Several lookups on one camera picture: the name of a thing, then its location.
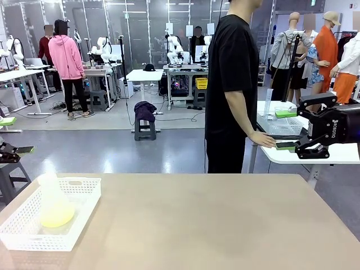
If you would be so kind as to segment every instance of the yellow crate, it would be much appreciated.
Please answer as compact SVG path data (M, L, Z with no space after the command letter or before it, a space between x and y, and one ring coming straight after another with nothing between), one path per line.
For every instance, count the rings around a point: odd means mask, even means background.
M207 89L208 88L208 79L207 78L196 78L196 88L197 89Z

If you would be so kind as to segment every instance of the dark red shirt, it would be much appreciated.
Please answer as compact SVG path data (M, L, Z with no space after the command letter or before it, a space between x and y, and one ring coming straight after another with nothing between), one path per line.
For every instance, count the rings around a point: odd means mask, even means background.
M47 37L42 37L39 42L39 58L46 56L47 61L51 61L50 51L49 51L49 39Z

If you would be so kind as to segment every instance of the black t-shirt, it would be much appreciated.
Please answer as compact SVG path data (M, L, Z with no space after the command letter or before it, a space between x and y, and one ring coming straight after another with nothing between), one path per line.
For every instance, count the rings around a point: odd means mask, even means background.
M258 72L259 51L249 24L236 15L221 18L209 47L205 116L207 140L246 137L231 113L225 92L243 92L247 115L256 127Z

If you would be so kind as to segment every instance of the brown table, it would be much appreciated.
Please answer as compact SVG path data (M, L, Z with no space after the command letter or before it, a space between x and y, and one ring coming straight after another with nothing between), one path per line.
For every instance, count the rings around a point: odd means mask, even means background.
M102 197L73 251L0 244L1 270L360 268L360 243L298 175L81 176L101 177ZM0 224L37 186L0 213Z

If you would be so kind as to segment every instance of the pink hoodie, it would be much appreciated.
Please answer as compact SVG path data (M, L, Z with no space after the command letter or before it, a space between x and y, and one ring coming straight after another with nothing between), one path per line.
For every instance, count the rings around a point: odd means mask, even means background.
M81 56L75 41L67 35L56 35L49 41L52 62L62 80L76 80L84 75Z

